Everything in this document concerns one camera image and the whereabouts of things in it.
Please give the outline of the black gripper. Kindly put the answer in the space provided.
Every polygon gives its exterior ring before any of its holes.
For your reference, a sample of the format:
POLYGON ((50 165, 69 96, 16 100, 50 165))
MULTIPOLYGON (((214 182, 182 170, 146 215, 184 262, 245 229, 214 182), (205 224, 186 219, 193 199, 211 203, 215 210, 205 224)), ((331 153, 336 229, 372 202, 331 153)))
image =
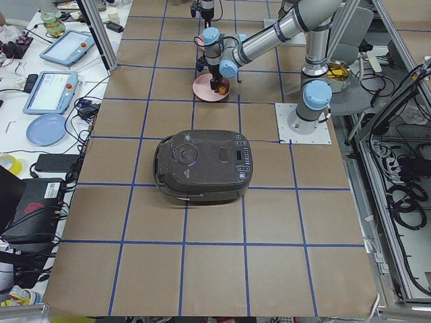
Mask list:
POLYGON ((219 65, 209 65, 209 72, 212 74, 212 78, 210 80, 211 90, 214 92, 219 91, 220 78, 222 75, 220 74, 220 66, 219 65))
POLYGON ((202 9, 201 17, 204 19, 205 28, 210 28, 211 20, 214 18, 214 9, 202 9))

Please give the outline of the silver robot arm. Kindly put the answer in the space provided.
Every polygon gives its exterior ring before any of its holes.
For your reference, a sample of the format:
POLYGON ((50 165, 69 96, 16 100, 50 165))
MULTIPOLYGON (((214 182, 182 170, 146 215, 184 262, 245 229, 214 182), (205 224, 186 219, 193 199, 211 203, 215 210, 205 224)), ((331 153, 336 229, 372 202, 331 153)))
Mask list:
POLYGON ((215 13, 215 1, 214 0, 200 0, 200 13, 204 21, 205 28, 211 26, 211 21, 214 18, 215 13))
POLYGON ((301 33, 306 36, 306 54, 300 88, 303 93, 315 88, 326 80, 329 60, 357 6, 357 1, 288 1, 277 20, 249 37, 207 27, 201 41, 209 88, 215 94, 226 94, 226 80, 236 77, 239 68, 301 33))

